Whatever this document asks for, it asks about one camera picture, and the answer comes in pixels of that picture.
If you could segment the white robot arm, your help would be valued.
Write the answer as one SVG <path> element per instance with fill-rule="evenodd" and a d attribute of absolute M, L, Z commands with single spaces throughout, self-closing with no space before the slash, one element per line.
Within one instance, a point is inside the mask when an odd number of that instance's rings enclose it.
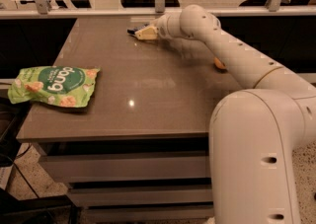
<path fill-rule="evenodd" d="M 316 88 L 224 31 L 199 5 L 138 28 L 139 39 L 198 40 L 240 90 L 215 107 L 209 159 L 216 224 L 301 224 L 293 150 L 316 139 Z"/>

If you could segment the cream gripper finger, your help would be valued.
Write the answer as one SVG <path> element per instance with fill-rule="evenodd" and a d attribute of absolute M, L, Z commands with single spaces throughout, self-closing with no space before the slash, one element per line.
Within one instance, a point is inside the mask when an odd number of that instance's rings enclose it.
<path fill-rule="evenodd" d="M 158 30 L 154 26 L 146 26 L 137 29 L 134 33 L 139 40 L 154 40 L 158 38 Z"/>

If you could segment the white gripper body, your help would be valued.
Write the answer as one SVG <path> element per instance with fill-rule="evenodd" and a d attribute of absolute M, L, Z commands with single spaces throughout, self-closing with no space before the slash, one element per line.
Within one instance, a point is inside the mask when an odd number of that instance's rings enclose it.
<path fill-rule="evenodd" d="M 165 14 L 151 22 L 157 29 L 158 36 L 164 39 L 172 39 L 182 36 L 180 29 L 180 13 Z"/>

